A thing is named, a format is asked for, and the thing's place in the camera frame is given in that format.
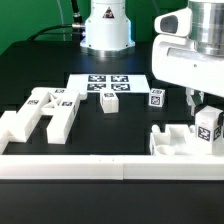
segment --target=white block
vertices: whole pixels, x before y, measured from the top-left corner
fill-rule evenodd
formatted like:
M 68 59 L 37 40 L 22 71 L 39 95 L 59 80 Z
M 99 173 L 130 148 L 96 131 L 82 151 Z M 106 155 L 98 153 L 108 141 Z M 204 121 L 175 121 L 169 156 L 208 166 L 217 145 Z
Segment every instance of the white block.
M 117 113 L 119 110 L 119 99 L 112 89 L 100 90 L 100 104 L 104 113 Z
M 222 110 L 206 106 L 195 115 L 196 138 L 206 154 L 212 154 L 222 140 L 223 128 L 218 125 L 218 118 L 222 112 Z
M 47 127 L 50 144 L 65 144 L 80 104 L 79 92 L 64 93 L 54 116 Z
M 204 155 L 206 152 L 201 149 L 193 127 L 187 125 L 166 125 L 165 133 L 158 131 L 150 134 L 150 152 L 152 155 Z
M 49 93 L 32 94 L 9 125 L 10 141 L 26 142 L 41 118 L 40 110 L 48 103 Z
M 91 155 L 91 179 L 123 180 L 123 156 Z
M 60 98 L 63 94 L 73 94 L 74 92 L 79 92 L 80 100 L 87 99 L 87 91 L 77 91 L 74 89 L 65 89 L 65 88 L 47 88 L 47 87 L 36 87 L 32 90 L 32 94 L 38 94 L 40 92 L 48 92 L 52 94 L 55 98 Z
M 16 111 L 5 111 L 0 119 L 0 154 L 2 154 L 9 142 L 8 126 L 15 118 Z
M 154 107 L 162 107 L 165 98 L 165 90 L 151 89 L 149 93 L 149 105 Z

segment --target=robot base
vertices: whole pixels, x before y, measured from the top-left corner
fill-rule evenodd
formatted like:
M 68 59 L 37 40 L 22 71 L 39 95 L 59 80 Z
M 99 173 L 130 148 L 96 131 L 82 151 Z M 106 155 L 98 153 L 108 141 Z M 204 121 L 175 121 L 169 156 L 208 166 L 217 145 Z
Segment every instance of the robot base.
M 98 57 L 120 57 L 126 54 L 131 54 L 134 51 L 135 51 L 135 44 L 119 51 L 95 50 L 89 47 L 81 46 L 81 52 Z

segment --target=white cube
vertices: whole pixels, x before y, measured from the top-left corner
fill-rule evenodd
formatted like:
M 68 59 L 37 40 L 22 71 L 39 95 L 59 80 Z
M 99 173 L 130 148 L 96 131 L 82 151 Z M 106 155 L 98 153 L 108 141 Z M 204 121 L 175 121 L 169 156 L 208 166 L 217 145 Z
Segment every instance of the white cube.
M 206 106 L 195 115 L 196 138 L 202 147 L 212 153 L 215 144 L 221 140 L 222 126 L 218 124 L 222 110 Z
M 100 104 L 104 113 L 117 113 L 119 110 L 119 99 L 112 89 L 100 90 Z
M 149 105 L 154 107 L 162 107 L 165 98 L 165 90 L 151 89 L 149 93 Z

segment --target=black cable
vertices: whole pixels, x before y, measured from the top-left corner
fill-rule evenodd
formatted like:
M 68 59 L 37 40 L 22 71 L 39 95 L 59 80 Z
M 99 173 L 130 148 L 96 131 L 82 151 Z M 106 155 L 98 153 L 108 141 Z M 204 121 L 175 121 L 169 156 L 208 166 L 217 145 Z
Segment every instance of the black cable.
M 73 19 L 75 23 L 82 23 L 82 16 L 79 12 L 77 0 L 71 0 L 73 9 Z
M 80 32 L 63 32 L 63 33 L 41 33 L 39 34 L 39 36 L 41 35 L 69 35 L 69 34 L 81 34 Z
M 29 41 L 33 41 L 33 40 L 35 40 L 39 35 L 42 35 L 43 33 L 46 33 L 47 31 L 50 31 L 50 30 L 56 30 L 56 29 L 64 29 L 64 28 L 72 28 L 72 24 L 65 24 L 65 25 L 51 26 L 51 27 L 45 28 L 45 29 L 43 29 L 43 30 L 40 30 L 40 31 L 37 32 L 36 34 L 32 35 L 31 37 L 29 37 L 27 40 L 29 40 Z
M 76 0 L 71 0 L 72 2 L 72 9 L 74 13 L 79 13 L 79 7 L 78 7 L 78 3 Z

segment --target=white foam block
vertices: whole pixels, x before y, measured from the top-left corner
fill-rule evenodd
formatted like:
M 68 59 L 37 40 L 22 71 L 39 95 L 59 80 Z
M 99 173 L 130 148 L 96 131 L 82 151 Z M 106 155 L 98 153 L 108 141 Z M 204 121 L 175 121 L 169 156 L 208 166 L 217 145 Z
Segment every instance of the white foam block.
M 55 96 L 55 98 L 60 98 L 63 94 L 73 94 L 74 89 L 65 89 L 65 88 L 47 88 L 47 87 L 36 87 L 32 90 L 32 94 L 38 94 L 40 92 L 48 92 L 50 94 L 52 94 L 53 96 Z M 85 100 L 87 99 L 87 91 L 82 90 L 79 91 L 80 94 L 80 100 Z
M 207 154 L 212 154 L 221 144 L 223 128 L 218 125 L 218 118 L 222 112 L 217 108 L 206 106 L 195 115 L 198 145 L 201 145 Z
M 32 94 L 9 125 L 10 141 L 26 142 L 41 118 L 40 110 L 49 101 L 48 92 Z
M 165 90 L 151 89 L 149 93 L 149 105 L 153 107 L 162 107 L 165 98 Z
M 123 180 L 123 156 L 97 156 L 91 155 L 91 179 L 117 179 Z
M 119 99 L 112 89 L 100 90 L 100 104 L 104 113 L 117 113 L 119 110 Z
M 5 111 L 0 119 L 0 154 L 2 154 L 9 142 L 8 126 L 15 118 L 16 111 Z
M 50 144 L 65 144 L 80 104 L 79 92 L 64 93 L 58 108 L 47 127 Z

